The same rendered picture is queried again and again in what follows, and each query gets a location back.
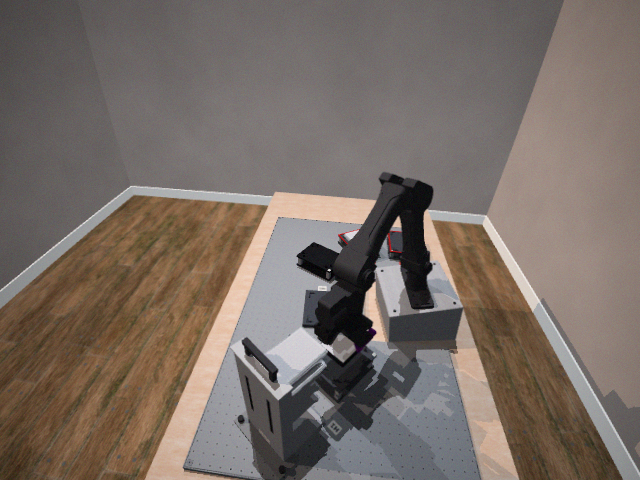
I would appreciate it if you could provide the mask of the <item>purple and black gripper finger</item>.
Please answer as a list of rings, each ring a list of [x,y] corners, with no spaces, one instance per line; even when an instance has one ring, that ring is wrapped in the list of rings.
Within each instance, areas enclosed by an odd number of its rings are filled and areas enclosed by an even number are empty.
[[[370,334],[372,334],[372,338],[377,334],[377,331],[376,331],[376,330],[374,330],[373,328],[371,328],[370,330],[368,330],[368,332],[369,332]],[[371,339],[372,339],[372,338],[371,338]],[[370,340],[371,340],[371,339],[370,339]],[[370,340],[369,340],[369,341],[370,341]],[[369,341],[368,341],[368,342],[369,342]],[[367,342],[367,343],[368,343],[368,342]],[[367,344],[367,343],[366,343],[366,344]],[[365,344],[365,345],[366,345],[366,344]],[[363,347],[358,347],[355,343],[354,343],[354,345],[355,345],[355,348],[356,348],[357,353],[360,353],[360,352],[362,351],[362,349],[364,348],[364,346],[365,346],[365,345],[364,345]]]

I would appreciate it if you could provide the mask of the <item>white multi-well plate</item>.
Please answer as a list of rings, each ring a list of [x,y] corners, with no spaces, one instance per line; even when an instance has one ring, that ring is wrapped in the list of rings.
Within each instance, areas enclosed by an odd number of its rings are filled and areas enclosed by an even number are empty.
[[[292,384],[327,354],[326,348],[300,327],[264,355]]]

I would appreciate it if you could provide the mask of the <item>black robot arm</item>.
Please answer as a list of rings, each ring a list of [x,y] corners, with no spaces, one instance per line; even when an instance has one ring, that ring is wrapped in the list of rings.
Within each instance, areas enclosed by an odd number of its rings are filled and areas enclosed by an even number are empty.
[[[343,329],[352,334],[360,326],[362,312],[351,312],[364,307],[366,292],[375,281],[381,246],[398,216],[403,239],[400,270],[411,308],[434,307],[425,277],[433,265],[424,240],[424,212],[431,204],[433,187],[395,176],[387,172],[380,175],[382,187],[374,207],[334,262],[333,273],[338,282],[318,300],[315,310],[319,322],[314,324],[314,334],[323,344],[332,345]]]

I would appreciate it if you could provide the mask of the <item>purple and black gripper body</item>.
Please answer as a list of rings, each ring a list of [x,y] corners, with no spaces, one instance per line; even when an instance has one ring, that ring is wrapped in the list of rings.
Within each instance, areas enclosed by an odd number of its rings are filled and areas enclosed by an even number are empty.
[[[352,312],[351,314],[357,314],[359,312],[363,313],[363,309],[358,312]],[[347,332],[345,329],[341,331],[344,336],[354,342],[358,347],[363,347],[372,338],[372,334],[370,334],[367,330],[369,330],[373,326],[373,321],[363,314],[361,319],[362,320],[360,326],[352,334]]]

